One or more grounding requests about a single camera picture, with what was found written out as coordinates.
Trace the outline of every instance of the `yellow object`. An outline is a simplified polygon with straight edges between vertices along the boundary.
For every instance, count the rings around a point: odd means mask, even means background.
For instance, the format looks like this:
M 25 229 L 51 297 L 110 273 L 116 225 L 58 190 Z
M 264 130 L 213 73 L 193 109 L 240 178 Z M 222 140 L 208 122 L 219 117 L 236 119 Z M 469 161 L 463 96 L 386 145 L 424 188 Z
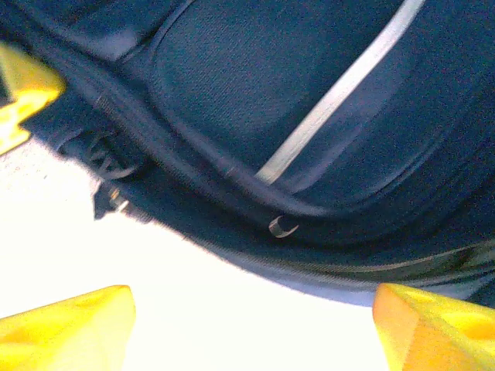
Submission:
M 495 369 L 493 309 L 382 284 L 373 316 L 392 371 Z
M 117 371 L 135 320 L 112 286 L 0 320 L 1 371 Z
M 0 155 L 29 139 L 20 124 L 65 91 L 58 74 L 31 56 L 0 42 L 0 78 L 10 104 L 0 107 Z

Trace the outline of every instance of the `white floor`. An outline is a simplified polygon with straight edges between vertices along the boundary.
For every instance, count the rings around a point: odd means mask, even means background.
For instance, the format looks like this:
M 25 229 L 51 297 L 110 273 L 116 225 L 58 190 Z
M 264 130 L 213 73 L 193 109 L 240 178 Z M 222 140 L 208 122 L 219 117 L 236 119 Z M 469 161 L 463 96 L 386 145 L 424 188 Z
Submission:
M 273 284 L 164 226 L 94 222 L 96 185 L 35 141 L 0 157 L 0 318 L 128 284 L 123 371 L 387 369 L 370 308 Z

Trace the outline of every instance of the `backpack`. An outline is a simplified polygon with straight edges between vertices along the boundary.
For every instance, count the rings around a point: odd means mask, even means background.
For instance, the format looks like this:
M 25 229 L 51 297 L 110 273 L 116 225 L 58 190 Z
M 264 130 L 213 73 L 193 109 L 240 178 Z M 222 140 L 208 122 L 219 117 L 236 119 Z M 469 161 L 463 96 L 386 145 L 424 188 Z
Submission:
M 97 216 L 125 200 L 249 271 L 367 305 L 382 281 L 467 299 L 495 280 L 494 10 L 8 0 L 0 29 L 66 79 L 24 128 L 104 179 Z

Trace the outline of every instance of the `gray strip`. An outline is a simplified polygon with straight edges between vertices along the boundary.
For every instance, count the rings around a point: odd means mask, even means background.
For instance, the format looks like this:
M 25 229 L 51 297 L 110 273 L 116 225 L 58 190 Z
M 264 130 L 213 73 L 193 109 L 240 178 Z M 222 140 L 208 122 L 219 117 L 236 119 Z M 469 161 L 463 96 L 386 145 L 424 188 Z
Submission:
M 289 135 L 256 176 L 275 182 L 356 87 L 404 35 L 425 0 L 405 0 L 390 22 Z

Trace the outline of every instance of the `yellow plastic piece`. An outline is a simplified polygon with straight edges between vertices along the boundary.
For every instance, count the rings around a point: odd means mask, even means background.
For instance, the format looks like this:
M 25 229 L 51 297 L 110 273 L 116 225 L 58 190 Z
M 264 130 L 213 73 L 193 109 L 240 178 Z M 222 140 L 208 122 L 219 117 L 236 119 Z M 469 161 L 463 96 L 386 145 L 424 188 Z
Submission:
M 20 127 L 65 91 L 59 75 L 31 56 L 0 42 L 0 78 L 12 102 L 0 107 L 0 155 L 29 139 Z
M 373 316 L 392 371 L 495 369 L 493 309 L 382 284 Z
M 1 371 L 117 371 L 135 321 L 127 286 L 0 320 Z

